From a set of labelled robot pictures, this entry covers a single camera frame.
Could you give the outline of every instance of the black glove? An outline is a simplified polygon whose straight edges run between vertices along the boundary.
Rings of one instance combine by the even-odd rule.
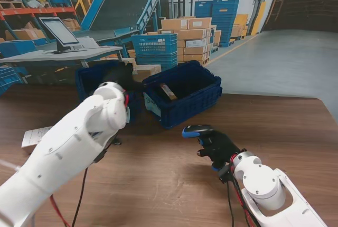
[[[232,140],[226,135],[218,131],[213,131],[210,135],[199,138],[203,149],[197,152],[200,157],[210,157],[212,167],[218,171],[226,163],[230,162],[233,154],[240,153],[240,149],[233,144]]]

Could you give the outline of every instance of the computer monitor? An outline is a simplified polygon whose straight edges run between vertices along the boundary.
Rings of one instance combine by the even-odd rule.
[[[64,25],[58,17],[40,17],[42,24],[57,40],[58,52],[69,50],[71,46],[80,44],[74,34]]]

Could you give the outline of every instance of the monitor stand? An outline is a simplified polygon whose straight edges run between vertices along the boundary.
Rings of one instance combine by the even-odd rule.
[[[70,46],[63,46],[59,40],[57,40],[57,50],[53,51],[52,54],[62,54],[70,52],[79,52],[86,49],[71,49]]]

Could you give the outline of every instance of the conveyor belt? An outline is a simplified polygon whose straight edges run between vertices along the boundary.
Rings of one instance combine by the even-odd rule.
[[[94,0],[81,27],[85,30],[144,29],[158,0]]]

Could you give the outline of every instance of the white paper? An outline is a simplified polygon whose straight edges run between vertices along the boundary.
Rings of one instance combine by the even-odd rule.
[[[51,128],[52,127],[45,127],[26,131],[22,140],[22,147],[38,144]]]
[[[143,93],[144,95],[144,104],[146,106],[146,109],[148,111],[153,112],[154,114],[158,115],[161,117],[161,110],[160,108],[155,104],[155,102],[146,94],[145,92]]]
[[[192,26],[194,26],[194,27],[197,27],[197,26],[201,27],[202,26],[202,21],[194,21],[194,22],[192,22]]]
[[[187,22],[188,22],[188,20],[181,20],[181,26],[186,26]]]
[[[129,123],[130,122],[130,108],[127,106],[126,109],[127,109],[127,121],[126,121],[126,123]]]
[[[100,46],[96,43],[96,41],[91,38],[91,37],[80,37],[77,38],[80,44],[85,48],[85,49],[97,49]]]

